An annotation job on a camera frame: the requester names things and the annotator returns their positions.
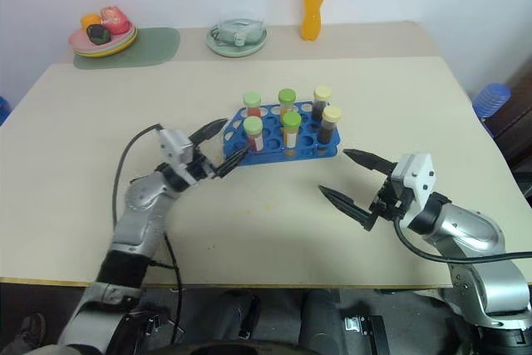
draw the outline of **green cap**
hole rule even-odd
[[[263,120],[257,116],[249,116],[244,120],[244,130],[248,135],[257,135],[263,129]]]
[[[301,125],[301,116],[296,111],[287,111],[283,115],[283,125],[287,128],[297,128]]]
[[[279,102],[283,104],[294,103],[296,101],[296,92],[293,89],[286,88],[279,92]]]
[[[260,106],[260,94],[256,91],[249,91],[244,94],[244,104],[249,108]]]

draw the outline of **stack of plates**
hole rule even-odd
[[[78,29],[70,35],[68,43],[74,52],[80,56],[92,58],[105,57],[124,50],[135,41],[137,34],[138,30],[131,24],[127,32],[121,33],[120,35],[113,35],[110,42],[98,46],[89,40],[84,29]]]

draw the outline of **sample vial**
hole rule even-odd
[[[323,109],[322,124],[319,126],[318,131],[318,154],[324,155],[327,151],[327,147],[320,147],[326,145],[331,141],[336,124],[342,118],[342,110],[339,107],[327,106]]]
[[[248,136],[251,151],[261,151],[264,148],[263,120],[257,116],[249,116],[244,120],[244,130]]]
[[[244,94],[244,105],[248,107],[248,116],[260,118],[260,94],[256,91],[249,91]]]
[[[279,92],[279,103],[281,104],[281,121],[283,116],[288,111],[293,111],[293,103],[296,102],[296,92],[293,89],[282,89]]]
[[[281,118],[283,123],[284,154],[293,156],[296,154],[301,116],[296,111],[287,111]]]
[[[333,91],[329,86],[321,85],[314,89],[313,120],[322,120],[323,109],[327,107],[327,102]]]

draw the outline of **floor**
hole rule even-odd
[[[222,289],[195,288],[185,290],[181,326],[187,323],[205,303],[223,293]],[[299,307],[303,289],[254,290],[262,300],[262,312],[254,338],[286,343],[298,341]],[[337,307],[343,317],[382,315],[386,324],[391,354],[446,355],[456,353],[456,335],[448,328],[452,315],[446,306],[432,298],[411,292],[381,294],[373,290],[333,290]],[[0,285],[1,334],[0,346],[9,342],[24,315],[41,312],[47,318],[47,343],[54,343],[67,322],[78,299],[79,288]],[[145,301],[157,303],[175,311],[177,294],[169,289],[151,288]],[[171,326],[162,326],[152,336],[150,347],[157,348],[170,340]],[[369,354],[367,340],[359,333],[346,332],[349,355]]]

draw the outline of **beige table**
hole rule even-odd
[[[326,83],[343,108],[341,148],[390,160],[430,151],[436,189],[481,210],[508,250],[530,249],[532,210],[427,35],[410,22],[328,26],[316,43],[273,27],[246,59],[211,54],[205,30],[180,30],[175,59],[156,67],[100,71],[52,65],[0,128],[0,275],[4,282],[86,284],[111,239],[111,185],[126,142],[155,122],[191,133],[231,117],[244,91],[299,100]],[[205,149],[221,159],[221,139]],[[160,162],[156,138],[131,151],[127,182]],[[169,236],[186,284],[426,287],[447,268],[401,246],[389,222],[368,233],[320,194],[324,184],[367,207],[383,176],[346,156],[238,168],[187,190],[170,213]],[[416,244],[428,249],[419,238]],[[167,260],[164,248],[159,258]],[[517,261],[532,281],[532,260]],[[148,284],[173,284],[151,269]]]

